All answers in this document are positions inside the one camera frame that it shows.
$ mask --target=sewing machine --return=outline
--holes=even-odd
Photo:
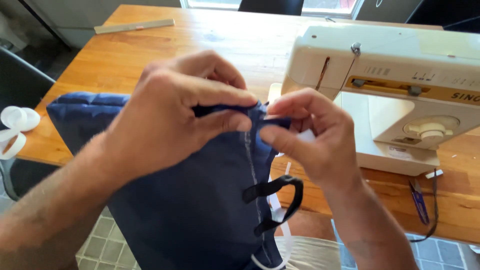
[[[361,167],[419,175],[440,165],[439,144],[480,125],[480,35],[308,25],[280,87],[311,87],[346,110]]]

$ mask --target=stitching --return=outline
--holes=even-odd
[[[252,161],[252,154],[251,154],[251,148],[250,145],[252,143],[250,132],[245,132],[245,149],[247,150],[247,157],[248,157],[248,162],[250,163],[250,169],[252,171],[252,178],[253,178],[253,183],[257,184],[257,178],[255,177],[255,169],[253,168],[253,161]],[[255,204],[257,206],[257,214],[258,214],[258,222],[262,222],[262,216],[260,213],[260,208],[258,207],[258,198],[255,199]],[[262,250],[265,252],[265,256],[267,257],[268,263],[272,264],[272,261],[267,255],[267,251],[265,250],[264,247],[264,242],[265,242],[265,235],[262,234]]]

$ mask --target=hand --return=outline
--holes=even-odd
[[[267,114],[292,118],[290,130],[266,126],[260,137],[277,151],[298,161],[308,177],[324,190],[347,189],[360,182],[350,115],[319,92],[306,88],[281,96]],[[311,129],[312,142],[296,134]]]
[[[205,79],[212,76],[222,82]],[[239,88],[245,88],[240,73],[212,51],[150,64],[101,135],[104,152],[129,181],[179,163],[222,132],[248,131],[252,122],[240,112],[196,118],[192,110],[197,105],[255,105],[257,99]]]

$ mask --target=window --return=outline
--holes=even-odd
[[[188,0],[189,8],[237,10],[241,0]],[[361,0],[305,0],[302,15],[352,18]]]

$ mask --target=scissors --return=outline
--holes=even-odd
[[[425,225],[430,224],[430,219],[428,218],[427,208],[425,207],[425,202],[423,201],[423,195],[421,193],[419,182],[417,179],[410,179],[408,183],[410,185],[410,190],[412,191],[413,202],[417,208],[420,221]]]

